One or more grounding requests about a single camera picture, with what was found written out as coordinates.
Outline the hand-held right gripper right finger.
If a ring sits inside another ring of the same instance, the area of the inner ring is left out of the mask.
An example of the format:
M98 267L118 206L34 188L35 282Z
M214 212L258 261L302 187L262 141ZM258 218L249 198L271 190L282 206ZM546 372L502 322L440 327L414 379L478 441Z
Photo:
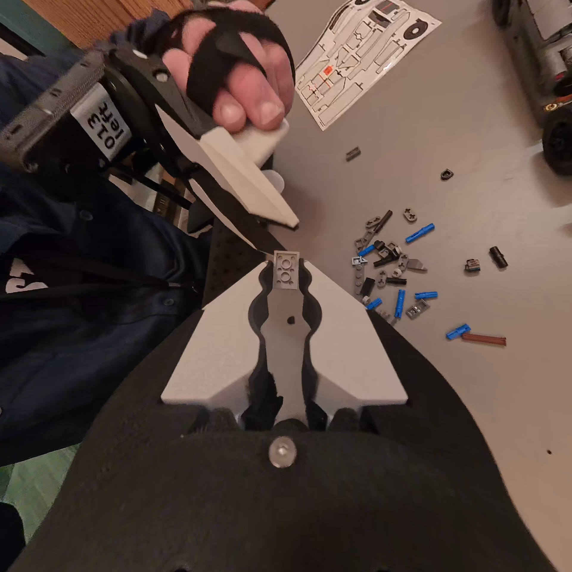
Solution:
M342 409L360 417L368 406L406 404L408 395L371 320L377 314L303 259L299 289L310 328L301 369L310 430L326 430Z

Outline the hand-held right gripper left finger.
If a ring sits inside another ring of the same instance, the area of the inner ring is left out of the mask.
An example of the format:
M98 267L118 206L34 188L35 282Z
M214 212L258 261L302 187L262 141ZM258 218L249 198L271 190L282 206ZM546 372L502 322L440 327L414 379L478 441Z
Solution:
M261 332L268 320L273 264L263 262L207 304L161 400L225 408L247 430L273 427L283 404Z

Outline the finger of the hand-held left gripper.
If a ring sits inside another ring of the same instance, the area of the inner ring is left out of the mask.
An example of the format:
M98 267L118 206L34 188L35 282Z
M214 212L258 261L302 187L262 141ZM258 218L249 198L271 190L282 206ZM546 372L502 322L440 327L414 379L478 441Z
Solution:
M213 186L189 180L190 190L210 211L215 220L221 222L226 229L256 251L260 247L255 242L253 220L248 211L232 193L222 189L218 183Z
M158 106L156 109L180 152L205 168L249 214L289 228L299 224L289 204L260 170L288 133L290 125L286 119L271 132L249 126L232 135L223 127L215 126L195 139L168 113Z

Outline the group of small lego connectors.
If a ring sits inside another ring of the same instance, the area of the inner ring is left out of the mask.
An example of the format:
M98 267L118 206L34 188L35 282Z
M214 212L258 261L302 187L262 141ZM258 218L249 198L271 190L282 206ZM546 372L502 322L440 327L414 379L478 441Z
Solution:
M506 337L498 281L509 266L483 232L466 233L476 210L452 211L448 202L426 196L423 206L381 194L364 206L369 220L344 254L344 279L350 292L408 341L454 344L461 334Z

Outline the grey lego car model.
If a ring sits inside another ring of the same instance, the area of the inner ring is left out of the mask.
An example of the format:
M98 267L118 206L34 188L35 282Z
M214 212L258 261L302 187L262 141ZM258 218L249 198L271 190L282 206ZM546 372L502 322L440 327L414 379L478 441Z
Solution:
M557 175L571 176L571 1L491 1L542 151Z

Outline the person's left hand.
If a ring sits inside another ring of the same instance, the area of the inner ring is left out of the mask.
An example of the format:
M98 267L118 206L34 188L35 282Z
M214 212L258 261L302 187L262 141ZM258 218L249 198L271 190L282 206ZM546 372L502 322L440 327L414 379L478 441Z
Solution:
M149 50L217 125L277 129L289 113L295 67L280 29L251 1L213 2L163 25Z

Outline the black perforated panel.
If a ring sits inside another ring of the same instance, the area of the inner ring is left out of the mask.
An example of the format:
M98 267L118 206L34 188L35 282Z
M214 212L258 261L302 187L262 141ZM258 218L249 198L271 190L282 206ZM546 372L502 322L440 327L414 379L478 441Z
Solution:
M269 254L254 249L216 219L212 229L201 308L205 308L268 259Z

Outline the white printed sheet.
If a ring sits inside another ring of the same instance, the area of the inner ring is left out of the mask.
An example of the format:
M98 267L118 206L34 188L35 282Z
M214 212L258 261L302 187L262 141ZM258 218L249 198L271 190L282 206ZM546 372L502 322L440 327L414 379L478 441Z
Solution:
M295 88L325 131L441 22L405 1L347 1L296 68Z

